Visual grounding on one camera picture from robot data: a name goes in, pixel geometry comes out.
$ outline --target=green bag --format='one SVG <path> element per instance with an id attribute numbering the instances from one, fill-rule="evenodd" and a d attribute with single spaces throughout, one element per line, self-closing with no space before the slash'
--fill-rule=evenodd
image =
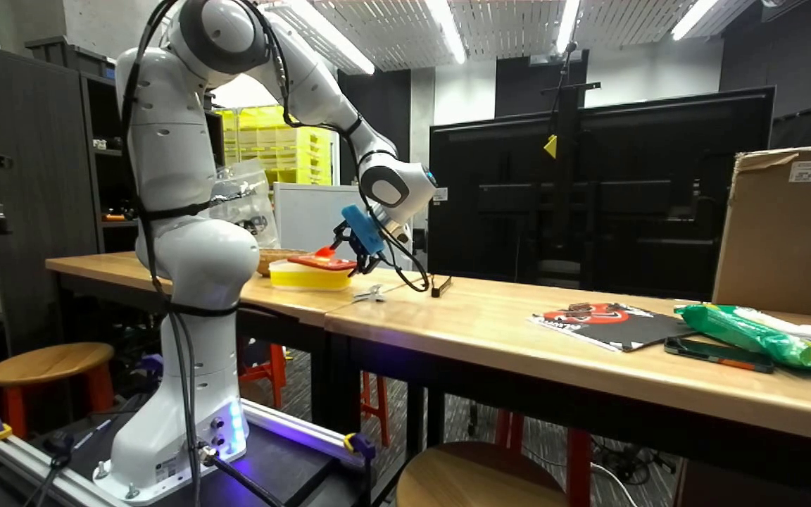
<path id="1" fill-rule="evenodd" d="M 811 368 L 811 326 L 798 326 L 752 308 L 687 304 L 684 323 L 738 349 L 763 353 L 774 363 Z"/>

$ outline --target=floor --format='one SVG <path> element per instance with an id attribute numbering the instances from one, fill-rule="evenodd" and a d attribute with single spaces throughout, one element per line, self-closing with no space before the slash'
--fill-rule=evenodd
<path id="1" fill-rule="evenodd" d="M 256 404 L 270 404 L 270 384 L 260 380 L 255 387 L 243 390 L 246 398 Z M 310 416 L 310 359 L 301 353 L 291 353 L 287 363 L 287 390 L 286 390 L 286 406 L 287 413 L 296 416 Z M 397 380 L 390 380 L 390 412 L 391 412 L 391 449 L 381 449 L 381 432 L 379 419 L 366 416 L 363 419 L 363 435 L 369 435 L 381 454 L 379 454 L 379 477 L 386 471 L 397 467 L 397 461 L 405 456 L 405 387 Z M 467 413 L 470 413 L 470 401 L 462 398 L 449 398 L 449 412 L 445 412 L 445 439 L 483 439 L 493 443 L 497 436 L 497 419 L 500 412 L 479 406 L 479 426 L 477 435 L 467 436 Z M 550 426 L 541 419 L 528 419 L 525 426 L 525 454 L 541 461 L 562 485 L 563 485 L 563 428 Z M 614 459 L 628 456 L 624 443 L 608 443 L 598 439 L 598 454 L 602 461 L 614 464 Z M 631 504 L 625 494 L 607 478 L 602 474 L 595 474 L 595 491 L 593 491 L 593 504 L 595 507 L 625 507 Z M 628 494 L 633 504 L 639 507 L 669 507 L 676 491 L 676 474 L 666 464 L 645 464 L 639 474 L 631 478 Z"/>

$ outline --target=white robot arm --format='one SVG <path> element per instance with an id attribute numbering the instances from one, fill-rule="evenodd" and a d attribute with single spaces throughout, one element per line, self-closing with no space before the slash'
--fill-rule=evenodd
<path id="1" fill-rule="evenodd" d="M 141 213 L 139 259 L 159 290 L 155 273 L 172 280 L 162 323 L 165 380 L 93 474 L 131 504 L 152 504 L 196 478 L 198 446 L 220 459 L 246 454 L 235 308 L 260 244 L 249 230 L 200 213 L 218 182 L 204 94 L 255 74 L 296 121 L 345 132 L 356 146 L 357 190 L 379 216 L 369 225 L 386 236 L 434 194 L 434 178 L 397 161 L 391 142 L 356 112 L 310 46 L 255 2 L 187 0 L 165 39 L 165 49 L 128 52 L 115 74 Z"/>

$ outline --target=ceiling light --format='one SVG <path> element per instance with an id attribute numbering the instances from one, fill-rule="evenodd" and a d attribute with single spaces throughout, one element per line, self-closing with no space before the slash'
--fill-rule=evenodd
<path id="1" fill-rule="evenodd" d="M 717 6 L 717 0 L 700 0 L 693 2 L 693 9 L 680 19 L 676 29 L 671 29 L 671 37 L 674 39 L 684 39 L 684 35 L 700 22 L 704 19 L 704 13 Z"/>
<path id="2" fill-rule="evenodd" d="M 457 19 L 453 19 L 453 9 L 449 0 L 425 0 L 434 22 L 441 25 L 442 32 L 442 43 L 445 49 L 453 54 L 457 64 L 466 61 L 466 46 L 462 46 L 462 37 L 457 32 Z"/>
<path id="3" fill-rule="evenodd" d="M 314 25 L 318 37 L 324 37 L 331 46 L 336 46 L 357 71 L 374 74 L 374 64 L 369 56 L 363 56 L 331 19 L 308 0 L 287 0 L 291 12 L 296 12 L 298 19 Z"/>
<path id="4" fill-rule="evenodd" d="M 567 54 L 572 35 L 574 35 L 574 22 L 579 22 L 579 9 L 580 9 L 580 0 L 563 2 L 563 19 L 559 22 L 555 54 Z"/>

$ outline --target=black monitor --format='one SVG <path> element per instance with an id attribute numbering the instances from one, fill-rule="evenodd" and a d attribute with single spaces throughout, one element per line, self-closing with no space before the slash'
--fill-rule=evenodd
<path id="1" fill-rule="evenodd" d="M 769 125 L 773 90 L 593 106 L 572 167 L 553 115 L 434 128 L 432 271 L 708 298 L 736 154 Z"/>

